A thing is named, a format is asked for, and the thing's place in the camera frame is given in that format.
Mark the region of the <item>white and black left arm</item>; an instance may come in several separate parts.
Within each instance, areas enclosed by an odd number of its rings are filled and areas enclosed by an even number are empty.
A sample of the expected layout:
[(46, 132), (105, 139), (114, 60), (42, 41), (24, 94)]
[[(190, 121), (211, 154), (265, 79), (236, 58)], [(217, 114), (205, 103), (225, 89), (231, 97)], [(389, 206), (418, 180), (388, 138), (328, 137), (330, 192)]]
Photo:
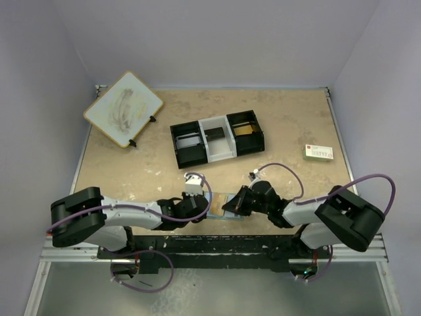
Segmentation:
[(82, 242), (94, 244), (128, 258), (135, 252), (133, 227), (173, 231), (206, 218), (209, 201), (205, 194), (160, 199), (149, 203), (122, 202), (89, 187), (51, 204), (51, 226), (55, 248)]

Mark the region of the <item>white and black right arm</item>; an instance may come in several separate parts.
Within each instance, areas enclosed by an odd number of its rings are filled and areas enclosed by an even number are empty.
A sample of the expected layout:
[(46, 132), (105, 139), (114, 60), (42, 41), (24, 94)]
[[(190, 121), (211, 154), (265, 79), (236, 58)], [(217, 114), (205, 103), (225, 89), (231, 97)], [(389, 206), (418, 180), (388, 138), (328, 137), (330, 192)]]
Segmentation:
[(242, 186), (222, 209), (244, 217), (253, 212), (265, 214), (278, 228), (298, 226), (292, 248), (299, 257), (335, 244), (365, 252), (385, 220), (382, 211), (349, 190), (300, 205), (281, 198), (265, 180)]

